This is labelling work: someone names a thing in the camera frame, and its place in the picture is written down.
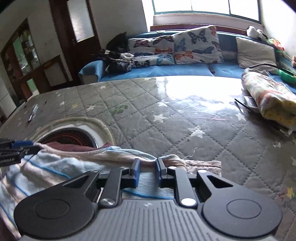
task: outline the folded blanket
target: folded blanket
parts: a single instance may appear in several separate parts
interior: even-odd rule
[[[296,95],[271,77],[249,68],[243,73],[242,82],[265,119],[296,130]]]
[[[154,173],[156,157],[147,153],[116,146],[85,152],[67,152],[47,145],[37,145],[41,145],[44,150],[34,156],[25,156],[20,164],[10,166],[0,184],[0,216],[16,238],[20,238],[20,234],[13,219],[13,212],[21,200],[89,170],[95,169],[106,173],[116,167],[130,167],[135,158],[141,160],[143,167],[139,187],[124,189],[124,197],[173,198],[172,189],[158,188]],[[189,173],[206,169],[221,175],[219,161],[181,160],[176,155],[161,158],[166,166],[178,166]]]

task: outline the gray quilted mattress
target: gray quilted mattress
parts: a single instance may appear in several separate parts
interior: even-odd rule
[[[296,145],[258,116],[243,113],[241,81],[234,78],[168,76],[82,85],[34,97],[0,137],[31,138],[63,117],[105,121],[118,146],[154,156],[176,154],[222,162],[222,176],[274,199],[282,208],[278,240],[296,240]],[[35,103],[36,117],[27,120]]]

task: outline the ribbed gray panel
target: ribbed gray panel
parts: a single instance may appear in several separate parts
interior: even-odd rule
[[[123,200],[113,209],[104,209],[80,233],[61,241],[226,241],[192,209],[173,200]],[[275,241],[273,237],[264,241]],[[36,241],[23,237],[20,241]]]

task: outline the sofa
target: sofa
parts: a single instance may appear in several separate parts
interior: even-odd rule
[[[138,34],[130,36],[129,38],[154,38],[162,35],[173,35],[179,33],[180,30],[170,31],[152,31],[148,33]],[[260,42],[265,45],[272,46],[275,51],[275,58],[278,65],[289,68],[290,71],[296,71],[291,67],[289,61],[284,57],[280,56],[275,46],[261,42],[259,40],[251,39],[244,35],[231,34],[226,32],[218,32],[220,41],[220,49],[224,57],[224,63],[219,64],[204,64],[204,63],[193,63],[193,64],[174,64],[174,65],[161,65],[161,66],[145,66],[133,68],[131,72],[123,74],[106,74],[103,61],[93,61],[87,64],[79,72],[79,78],[83,84],[90,84],[96,82],[110,81],[110,80],[123,80],[140,77],[157,77],[157,76],[174,76],[174,75],[200,75],[200,76],[219,76],[219,77],[230,77],[230,78],[241,78],[244,69],[240,68],[237,62],[237,42],[236,37],[250,39],[255,42]],[[270,76],[277,82],[282,82],[280,76],[270,74]],[[296,93],[296,86],[286,86],[293,92]]]

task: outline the window frame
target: window frame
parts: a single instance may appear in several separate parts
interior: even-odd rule
[[[247,20],[247,21],[251,21],[251,22],[254,22],[254,23],[261,24],[261,5],[260,5],[260,0],[257,0],[257,2],[258,2],[258,16],[259,16],[259,21],[255,20],[255,19],[246,18],[246,17],[243,17],[243,16],[239,16],[239,15],[231,14],[229,0],[228,0],[229,14],[218,13],[218,12],[193,11],[193,10],[188,10],[188,11],[166,11],[166,12],[156,12],[156,11],[155,11],[155,6],[154,6],[154,0],[151,0],[151,1],[152,1],[152,5],[153,5],[154,15],[158,15],[158,14],[166,14],[166,13],[206,13],[206,14],[215,14],[215,15],[228,16],[228,17],[233,17],[233,18],[240,18],[240,19],[243,19],[243,20]]]

